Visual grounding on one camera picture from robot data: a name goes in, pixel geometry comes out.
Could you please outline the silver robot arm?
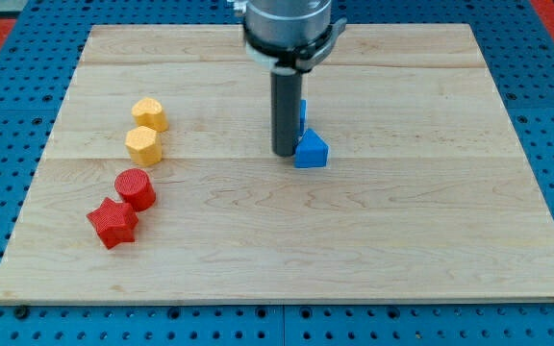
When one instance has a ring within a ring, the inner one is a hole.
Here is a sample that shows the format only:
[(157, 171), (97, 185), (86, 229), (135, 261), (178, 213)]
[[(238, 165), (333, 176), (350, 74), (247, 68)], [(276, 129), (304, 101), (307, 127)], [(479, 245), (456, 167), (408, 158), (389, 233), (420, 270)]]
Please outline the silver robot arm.
[(271, 146), (291, 157), (300, 137), (303, 76), (321, 64), (345, 31), (331, 0), (229, 0), (241, 18), (247, 54), (270, 72)]

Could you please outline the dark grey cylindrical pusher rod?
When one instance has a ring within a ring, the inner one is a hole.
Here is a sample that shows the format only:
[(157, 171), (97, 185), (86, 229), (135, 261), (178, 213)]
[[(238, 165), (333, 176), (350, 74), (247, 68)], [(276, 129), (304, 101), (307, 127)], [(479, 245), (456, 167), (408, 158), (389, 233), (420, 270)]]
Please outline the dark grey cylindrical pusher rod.
[(272, 151), (279, 157), (291, 157), (300, 129), (302, 75), (272, 73), (270, 77)]

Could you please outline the black and grey tool clamp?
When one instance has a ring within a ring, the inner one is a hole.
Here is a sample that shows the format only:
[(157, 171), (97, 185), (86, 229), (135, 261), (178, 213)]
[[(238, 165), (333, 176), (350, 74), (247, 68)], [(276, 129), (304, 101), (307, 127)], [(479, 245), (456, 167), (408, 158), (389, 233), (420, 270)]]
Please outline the black and grey tool clamp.
[(282, 47), (261, 40), (246, 24), (243, 37), (246, 53), (258, 64), (277, 74), (309, 73), (328, 58), (339, 36), (345, 31), (347, 19), (340, 18), (309, 43)]

